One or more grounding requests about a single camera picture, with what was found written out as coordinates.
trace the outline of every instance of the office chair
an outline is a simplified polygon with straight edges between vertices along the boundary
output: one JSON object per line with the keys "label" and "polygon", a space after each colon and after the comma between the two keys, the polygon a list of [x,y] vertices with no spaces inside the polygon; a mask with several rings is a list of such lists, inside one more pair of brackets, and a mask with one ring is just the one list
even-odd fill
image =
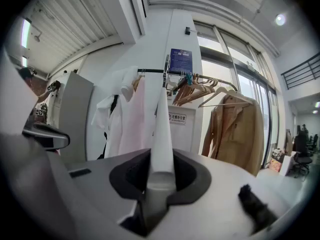
{"label": "office chair", "polygon": [[307,176],[310,172],[309,170],[309,164],[312,163],[312,159],[310,157],[300,157],[302,153],[296,152],[296,154],[293,157],[293,160],[296,164],[293,165],[293,170],[296,171],[295,178],[297,178],[299,175]]}
{"label": "office chair", "polygon": [[318,134],[314,135],[313,141],[310,142],[307,146],[308,146],[308,150],[310,153],[312,153],[312,155],[315,153],[316,151],[316,147],[317,147],[317,141],[318,141]]}

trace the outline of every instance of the blue sign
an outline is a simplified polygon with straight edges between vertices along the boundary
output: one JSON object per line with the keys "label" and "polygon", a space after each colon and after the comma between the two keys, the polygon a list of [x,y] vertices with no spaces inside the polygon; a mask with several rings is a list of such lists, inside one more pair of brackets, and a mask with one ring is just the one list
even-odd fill
{"label": "blue sign", "polygon": [[192,73],[192,52],[189,50],[171,49],[169,72]]}

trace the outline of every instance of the floor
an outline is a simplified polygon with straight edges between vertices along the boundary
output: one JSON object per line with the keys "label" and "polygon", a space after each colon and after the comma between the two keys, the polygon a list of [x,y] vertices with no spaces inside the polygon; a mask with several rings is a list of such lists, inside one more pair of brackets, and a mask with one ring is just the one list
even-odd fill
{"label": "floor", "polygon": [[313,163],[309,166],[310,173],[307,177],[282,176],[267,168],[260,170],[257,179],[275,191],[290,207],[293,207],[307,198],[315,189],[320,174],[320,153],[314,154],[311,158]]}

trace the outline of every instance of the ceiling light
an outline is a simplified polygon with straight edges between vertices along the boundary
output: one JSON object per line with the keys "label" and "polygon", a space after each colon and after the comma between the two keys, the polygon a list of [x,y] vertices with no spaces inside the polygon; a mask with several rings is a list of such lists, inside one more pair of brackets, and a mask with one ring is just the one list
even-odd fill
{"label": "ceiling light", "polygon": [[285,24],[286,22],[286,18],[283,14],[278,14],[276,17],[275,17],[275,23],[278,25],[278,26],[282,26],[283,24]]}
{"label": "ceiling light", "polygon": [[31,25],[31,21],[28,18],[23,20],[21,45],[24,48],[27,48],[30,25]]}
{"label": "ceiling light", "polygon": [[25,56],[22,56],[22,66],[27,67],[27,58]]}

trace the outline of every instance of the printed sign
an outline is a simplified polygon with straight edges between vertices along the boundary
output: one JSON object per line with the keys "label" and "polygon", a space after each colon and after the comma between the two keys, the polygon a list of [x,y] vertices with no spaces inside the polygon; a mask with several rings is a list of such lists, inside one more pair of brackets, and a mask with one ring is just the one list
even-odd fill
{"label": "printed sign", "polygon": [[35,115],[36,115],[36,116],[43,116],[42,110],[41,110],[41,109],[36,109],[36,110],[35,110]]}
{"label": "printed sign", "polygon": [[187,116],[185,114],[171,113],[169,112],[169,123],[177,125],[185,125]]}
{"label": "printed sign", "polygon": [[49,93],[53,91],[51,85],[49,85],[46,89],[48,90]]}
{"label": "printed sign", "polygon": [[171,49],[169,72],[192,73],[192,52],[189,50]]}

